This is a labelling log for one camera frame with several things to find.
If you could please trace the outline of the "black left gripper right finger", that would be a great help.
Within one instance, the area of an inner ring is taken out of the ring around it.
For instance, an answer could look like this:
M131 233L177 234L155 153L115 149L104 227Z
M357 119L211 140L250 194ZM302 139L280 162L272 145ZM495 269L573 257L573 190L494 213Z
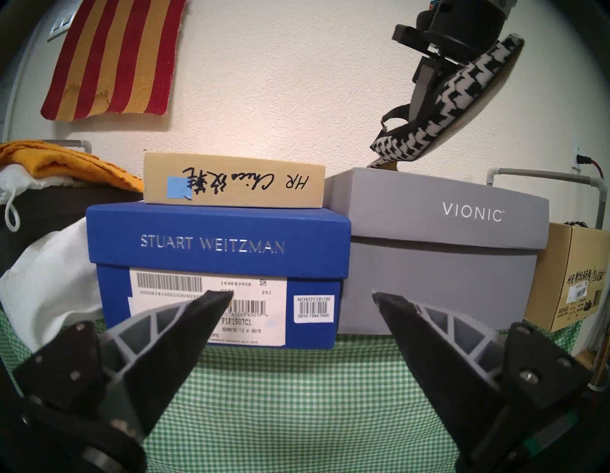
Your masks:
M499 334L400 295L372 299L460 458L534 458L580 420L590 371L527 323Z

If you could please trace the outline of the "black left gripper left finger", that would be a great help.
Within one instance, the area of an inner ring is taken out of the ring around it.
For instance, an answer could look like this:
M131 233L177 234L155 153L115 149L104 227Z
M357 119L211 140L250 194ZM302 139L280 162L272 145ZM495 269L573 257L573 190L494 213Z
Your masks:
M196 366L232 291L144 311L103 333L76 322L14 370L29 400L148 436Z

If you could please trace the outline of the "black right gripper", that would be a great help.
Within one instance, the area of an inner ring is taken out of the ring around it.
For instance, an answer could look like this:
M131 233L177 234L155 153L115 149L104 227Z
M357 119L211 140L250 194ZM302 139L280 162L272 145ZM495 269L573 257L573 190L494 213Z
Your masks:
M472 61L496 43L504 22L517 1L430 1L420 12L416 26L395 26L392 39L423 56L413 77L411 121L415 121L426 97L452 75L452 62Z

